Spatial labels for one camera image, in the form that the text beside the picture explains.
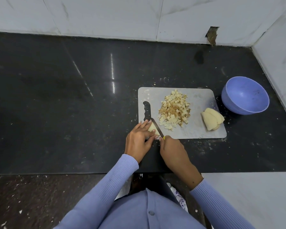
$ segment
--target bowl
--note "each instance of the bowl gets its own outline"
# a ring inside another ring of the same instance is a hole
[[[263,112],[269,106],[265,89],[256,81],[243,76],[228,80],[221,92],[221,99],[226,108],[240,115]]]

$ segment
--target person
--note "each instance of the person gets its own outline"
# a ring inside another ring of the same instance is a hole
[[[178,202],[146,188],[115,201],[126,180],[157,138],[149,132],[151,121],[138,123],[126,137],[125,152],[103,179],[68,212],[55,229],[71,228],[205,228]],[[168,168],[191,190],[215,229],[254,228],[190,162],[179,140],[160,138],[160,154]]]

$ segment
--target cutting board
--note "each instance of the cutting board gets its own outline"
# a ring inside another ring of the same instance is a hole
[[[190,103],[191,116],[188,118],[188,124],[183,123],[183,127],[177,125],[173,131],[165,129],[164,125],[159,125],[159,108],[161,101],[165,96],[177,89],[178,92],[187,95],[187,102]],[[143,120],[145,115],[144,101],[150,103],[151,117],[154,118],[164,135],[170,135],[175,139],[195,139],[195,138],[225,138],[227,132],[224,124],[221,124],[217,130],[208,131],[203,122],[201,112],[206,108],[213,108],[216,111],[218,106],[211,89],[204,88],[146,88],[141,87],[138,90],[138,119]]]

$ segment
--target countertop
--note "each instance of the countertop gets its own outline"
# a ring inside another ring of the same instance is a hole
[[[234,76],[260,83],[269,108],[227,110]],[[200,172],[286,171],[286,111],[250,48],[0,33],[0,175],[107,173],[139,121],[140,87],[213,90],[227,137],[181,140]],[[169,172],[159,149],[137,172]]]

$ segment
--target blue sweater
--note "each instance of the blue sweater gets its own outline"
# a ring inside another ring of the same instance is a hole
[[[148,189],[114,202],[126,180],[138,168],[133,157],[123,154],[55,229],[205,228],[180,206]],[[190,193],[215,229],[254,228],[206,180]]]

